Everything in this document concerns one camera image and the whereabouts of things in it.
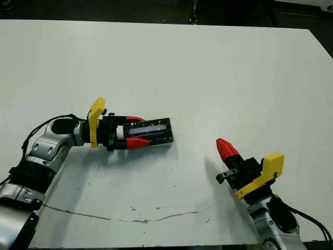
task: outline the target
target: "table surface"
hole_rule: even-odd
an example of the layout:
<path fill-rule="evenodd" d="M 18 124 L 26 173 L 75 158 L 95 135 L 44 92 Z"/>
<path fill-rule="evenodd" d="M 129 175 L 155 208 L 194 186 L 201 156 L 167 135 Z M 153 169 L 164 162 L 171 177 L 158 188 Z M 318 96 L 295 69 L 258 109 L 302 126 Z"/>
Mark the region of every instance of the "table surface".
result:
<path fill-rule="evenodd" d="M 71 150 L 31 247 L 257 243 L 215 140 L 244 158 L 281 152 L 272 186 L 333 231 L 333 60 L 308 30 L 78 21 L 0 21 L 0 176 L 38 124 L 108 111 L 170 117 L 171 147 Z M 321 240 L 299 218 L 301 239 Z"/>

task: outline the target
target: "white tabletop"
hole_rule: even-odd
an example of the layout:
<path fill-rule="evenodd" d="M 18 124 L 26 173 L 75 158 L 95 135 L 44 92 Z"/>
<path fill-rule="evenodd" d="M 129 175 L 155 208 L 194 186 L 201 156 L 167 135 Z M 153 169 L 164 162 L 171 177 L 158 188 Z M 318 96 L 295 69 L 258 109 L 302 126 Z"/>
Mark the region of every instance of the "white tabletop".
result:
<path fill-rule="evenodd" d="M 22 20 L 0 30 L 3 179 L 36 125 L 85 117 L 99 96 L 118 115 L 170 117 L 175 138 L 72 149 L 31 247 L 257 243 L 245 205 L 215 180 L 226 170 L 219 137 L 243 158 L 284 153 L 273 191 L 333 231 L 333 60 L 308 30 Z M 302 240 L 322 239 L 299 224 Z"/>

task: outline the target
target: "yellow bracket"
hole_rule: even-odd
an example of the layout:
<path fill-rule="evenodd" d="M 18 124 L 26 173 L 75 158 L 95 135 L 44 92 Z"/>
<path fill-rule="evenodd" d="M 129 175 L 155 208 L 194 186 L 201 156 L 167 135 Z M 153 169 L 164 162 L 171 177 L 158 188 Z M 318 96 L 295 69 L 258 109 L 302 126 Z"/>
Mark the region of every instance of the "yellow bracket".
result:
<path fill-rule="evenodd" d="M 251 183 L 238 190 L 236 192 L 237 199 L 243 199 L 245 195 L 264 186 L 269 181 L 279 177 L 283 171 L 284 159 L 285 155 L 281 153 L 273 153 L 271 155 L 265 156 L 261 176 L 254 179 Z"/>
<path fill-rule="evenodd" d="M 90 130 L 90 143 L 92 147 L 98 147 L 97 143 L 97 128 L 98 128 L 98 117 L 104 112 L 105 99 L 102 97 L 97 98 L 92 104 L 88 113 L 88 122 Z"/>

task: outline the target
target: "dark floor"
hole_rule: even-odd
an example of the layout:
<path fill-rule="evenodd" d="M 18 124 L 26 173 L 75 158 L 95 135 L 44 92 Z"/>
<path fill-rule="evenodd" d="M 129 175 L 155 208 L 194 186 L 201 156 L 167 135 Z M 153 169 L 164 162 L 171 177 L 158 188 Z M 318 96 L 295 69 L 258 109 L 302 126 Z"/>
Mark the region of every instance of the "dark floor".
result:
<path fill-rule="evenodd" d="M 0 0 L 1 8 L 11 9 L 0 10 L 0 19 L 304 28 L 310 29 L 333 57 L 333 13 L 273 0 Z M 324 248 L 323 242 L 311 242 L 306 246 L 308 249 Z M 227 246 L 223 249 L 258 247 Z"/>

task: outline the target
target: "black wire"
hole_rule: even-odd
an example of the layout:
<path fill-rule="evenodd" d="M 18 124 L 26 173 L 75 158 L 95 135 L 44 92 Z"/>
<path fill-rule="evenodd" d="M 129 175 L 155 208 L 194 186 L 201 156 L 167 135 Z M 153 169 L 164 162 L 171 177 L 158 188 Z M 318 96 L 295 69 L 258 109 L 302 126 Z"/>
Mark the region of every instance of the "black wire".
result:
<path fill-rule="evenodd" d="M 28 135 L 28 137 L 25 139 L 25 141 L 23 142 L 22 144 L 22 147 L 21 149 L 23 150 L 22 151 L 22 158 L 20 160 L 20 162 L 22 162 L 25 158 L 25 155 L 27 154 L 27 148 L 28 148 L 28 144 L 29 144 L 29 140 L 31 137 L 33 137 L 39 129 L 41 129 L 43 126 L 47 125 L 48 123 L 50 123 L 51 121 L 55 120 L 55 119 L 58 119 L 58 118 L 63 118 L 63 117 L 68 117 L 68 118 L 72 118 L 72 119 L 75 119 L 76 121 L 83 121 L 84 119 L 81 119 L 73 114 L 69 114 L 69 115 L 61 115 L 61 116 L 56 116 L 56 117 L 53 117 L 51 119 L 48 119 L 47 121 L 43 122 L 42 124 L 40 124 L 39 126 L 37 126 L 36 128 L 34 128 L 30 134 Z"/>
<path fill-rule="evenodd" d="M 0 186 L 2 186 L 3 184 L 5 184 L 6 181 L 8 181 L 10 179 L 10 176 L 8 176 L 5 180 L 3 180 L 2 182 L 0 182 Z"/>
<path fill-rule="evenodd" d="M 286 207 L 291 211 L 293 212 L 294 214 L 297 214 L 299 216 L 302 216 L 304 219 L 307 219 L 309 221 L 311 221 L 312 223 L 316 224 L 322 231 L 323 235 L 324 235 L 324 238 L 325 238 L 325 242 L 328 243 L 328 249 L 333 249 L 333 240 L 332 240 L 332 236 L 331 234 L 329 233 L 329 231 L 327 230 L 327 228 L 321 224 L 319 221 L 317 221 L 316 219 L 314 219 L 313 217 L 295 209 L 295 208 L 292 208 L 290 206 L 288 206 L 287 204 L 285 204 Z"/>

